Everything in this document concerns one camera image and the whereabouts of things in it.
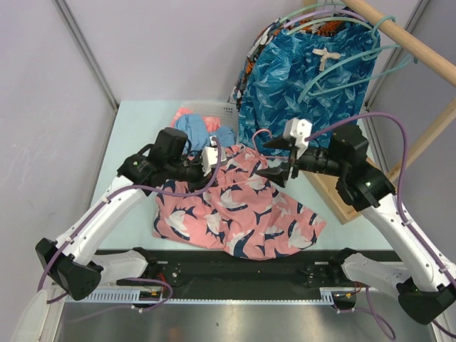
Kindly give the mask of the pink wire hanger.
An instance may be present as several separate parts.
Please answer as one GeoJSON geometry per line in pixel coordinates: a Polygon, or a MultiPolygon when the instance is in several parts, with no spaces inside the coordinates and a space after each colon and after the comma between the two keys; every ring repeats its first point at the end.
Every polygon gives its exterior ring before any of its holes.
{"type": "Polygon", "coordinates": [[[274,159],[282,161],[283,157],[267,157],[256,149],[243,144],[225,147],[227,163],[220,167],[217,173],[217,187],[227,189],[250,189],[257,193],[271,187],[270,181],[257,174],[257,171],[269,167],[274,159]]]}

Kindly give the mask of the pink shark print shorts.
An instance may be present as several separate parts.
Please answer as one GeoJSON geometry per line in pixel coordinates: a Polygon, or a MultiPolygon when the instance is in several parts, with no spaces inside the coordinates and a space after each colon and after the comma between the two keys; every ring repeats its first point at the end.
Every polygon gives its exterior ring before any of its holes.
{"type": "Polygon", "coordinates": [[[264,261],[317,242],[326,221],[272,183],[262,192],[216,186],[191,197],[158,194],[154,237],[264,261]]]}

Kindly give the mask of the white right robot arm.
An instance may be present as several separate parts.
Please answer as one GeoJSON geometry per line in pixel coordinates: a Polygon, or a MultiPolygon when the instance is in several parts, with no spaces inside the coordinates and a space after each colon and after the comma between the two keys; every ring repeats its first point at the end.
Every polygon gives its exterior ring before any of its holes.
{"type": "Polygon", "coordinates": [[[391,181],[367,161],[368,140],[356,125],[333,130],[328,147],[313,147],[306,134],[306,120],[290,120],[282,135],[264,147],[289,151],[288,160],[258,173],[280,187],[300,171],[336,177],[336,190],[343,202],[361,213],[392,246],[404,264],[396,269],[374,261],[350,248],[331,260],[329,279],[337,286],[349,281],[373,287],[398,300],[415,322],[428,325],[455,302],[455,263],[443,256],[419,228],[410,229],[402,218],[391,181]]]}

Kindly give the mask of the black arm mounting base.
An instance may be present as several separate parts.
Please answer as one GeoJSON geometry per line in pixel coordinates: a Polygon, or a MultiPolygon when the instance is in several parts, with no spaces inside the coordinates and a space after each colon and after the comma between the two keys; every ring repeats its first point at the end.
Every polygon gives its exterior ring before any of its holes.
{"type": "Polygon", "coordinates": [[[335,251],[307,251],[284,258],[252,261],[224,252],[148,250],[150,261],[138,280],[117,281],[139,289],[143,308],[171,298],[167,309],[255,309],[280,306],[336,306],[351,309],[367,305],[374,296],[364,281],[350,281],[336,266],[335,251]]]}

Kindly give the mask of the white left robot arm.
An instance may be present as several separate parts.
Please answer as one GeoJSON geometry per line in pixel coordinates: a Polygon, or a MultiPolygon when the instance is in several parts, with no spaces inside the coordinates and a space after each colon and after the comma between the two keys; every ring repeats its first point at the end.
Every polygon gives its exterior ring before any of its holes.
{"type": "Polygon", "coordinates": [[[59,285],[66,295],[80,301],[101,284],[135,281],[148,285],[156,280],[157,267],[141,249],[98,255],[105,238],[136,205],[152,193],[170,197],[203,194],[215,182],[224,159],[217,137],[194,158],[185,151],[188,136],[175,128],[159,131],[153,143],[127,157],[100,199],[67,231],[56,239],[41,239],[36,247],[46,279],[59,285]]]}

